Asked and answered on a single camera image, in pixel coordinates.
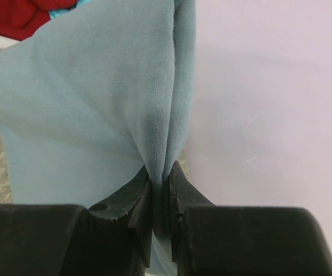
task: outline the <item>red fabric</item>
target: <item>red fabric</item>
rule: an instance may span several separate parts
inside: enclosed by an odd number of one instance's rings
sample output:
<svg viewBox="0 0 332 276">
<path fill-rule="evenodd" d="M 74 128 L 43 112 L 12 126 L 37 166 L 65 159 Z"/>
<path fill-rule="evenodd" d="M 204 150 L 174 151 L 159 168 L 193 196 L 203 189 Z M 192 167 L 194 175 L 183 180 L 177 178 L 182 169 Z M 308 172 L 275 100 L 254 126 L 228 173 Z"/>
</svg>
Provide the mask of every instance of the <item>red fabric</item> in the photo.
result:
<svg viewBox="0 0 332 276">
<path fill-rule="evenodd" d="M 49 10 L 66 9 L 78 0 L 0 0 L 0 36 L 26 39 L 47 21 Z"/>
</svg>

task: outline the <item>turquoise fabric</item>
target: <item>turquoise fabric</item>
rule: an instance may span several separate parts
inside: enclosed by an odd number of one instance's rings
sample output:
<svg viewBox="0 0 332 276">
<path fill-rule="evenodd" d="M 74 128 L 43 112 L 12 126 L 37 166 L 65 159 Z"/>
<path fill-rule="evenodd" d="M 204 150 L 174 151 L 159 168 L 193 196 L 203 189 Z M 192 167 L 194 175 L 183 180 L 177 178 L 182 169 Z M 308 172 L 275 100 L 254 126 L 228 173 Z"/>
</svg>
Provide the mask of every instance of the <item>turquoise fabric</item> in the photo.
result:
<svg viewBox="0 0 332 276">
<path fill-rule="evenodd" d="M 15 203 L 109 196 L 145 164 L 153 182 L 149 271 L 175 275 L 163 182 L 187 138 L 193 0 L 92 0 L 0 51 L 0 133 Z"/>
<path fill-rule="evenodd" d="M 81 5 L 85 3 L 89 3 L 91 0 L 79 0 L 78 3 L 76 4 L 76 7 L 80 7 Z M 60 9 L 60 10 L 51 10 L 49 11 L 50 18 L 55 19 L 56 17 L 62 16 L 63 14 L 66 14 L 70 12 L 72 9 Z"/>
</svg>

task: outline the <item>white backdrop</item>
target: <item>white backdrop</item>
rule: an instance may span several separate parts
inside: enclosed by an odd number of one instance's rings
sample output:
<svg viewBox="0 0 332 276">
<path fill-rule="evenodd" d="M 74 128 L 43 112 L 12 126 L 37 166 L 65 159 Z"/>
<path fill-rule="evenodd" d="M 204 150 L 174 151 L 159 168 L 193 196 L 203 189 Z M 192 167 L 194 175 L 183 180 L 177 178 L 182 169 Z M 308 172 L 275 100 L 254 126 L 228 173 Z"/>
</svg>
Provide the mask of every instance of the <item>white backdrop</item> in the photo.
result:
<svg viewBox="0 0 332 276">
<path fill-rule="evenodd" d="M 191 178 L 216 204 L 293 205 L 332 251 L 332 1 L 197 0 Z"/>
</svg>

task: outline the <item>tool hole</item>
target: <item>tool hole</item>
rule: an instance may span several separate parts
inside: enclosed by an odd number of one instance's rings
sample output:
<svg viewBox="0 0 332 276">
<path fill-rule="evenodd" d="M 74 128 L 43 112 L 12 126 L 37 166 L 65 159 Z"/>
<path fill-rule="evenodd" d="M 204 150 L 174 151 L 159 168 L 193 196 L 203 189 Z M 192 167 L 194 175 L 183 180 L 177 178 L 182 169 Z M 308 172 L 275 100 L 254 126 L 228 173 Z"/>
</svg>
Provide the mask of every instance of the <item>tool hole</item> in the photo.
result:
<svg viewBox="0 0 332 276">
<path fill-rule="evenodd" d="M 103 203 L 96 204 L 92 206 L 91 211 L 103 211 L 106 210 L 109 206 Z"/>
</svg>

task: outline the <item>clamp jaw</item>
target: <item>clamp jaw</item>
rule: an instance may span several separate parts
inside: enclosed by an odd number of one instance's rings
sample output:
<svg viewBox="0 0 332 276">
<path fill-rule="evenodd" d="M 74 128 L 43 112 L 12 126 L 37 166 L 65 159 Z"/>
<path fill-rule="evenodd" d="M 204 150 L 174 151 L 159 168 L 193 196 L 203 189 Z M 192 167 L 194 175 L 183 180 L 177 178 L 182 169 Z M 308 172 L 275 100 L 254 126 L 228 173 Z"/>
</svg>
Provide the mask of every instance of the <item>clamp jaw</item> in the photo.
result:
<svg viewBox="0 0 332 276">
<path fill-rule="evenodd" d="M 332 276 L 325 238 L 308 211 L 215 206 L 178 162 L 167 184 L 178 276 Z M 144 275 L 152 215 L 145 168 L 89 209 L 0 205 L 0 276 Z"/>
</svg>

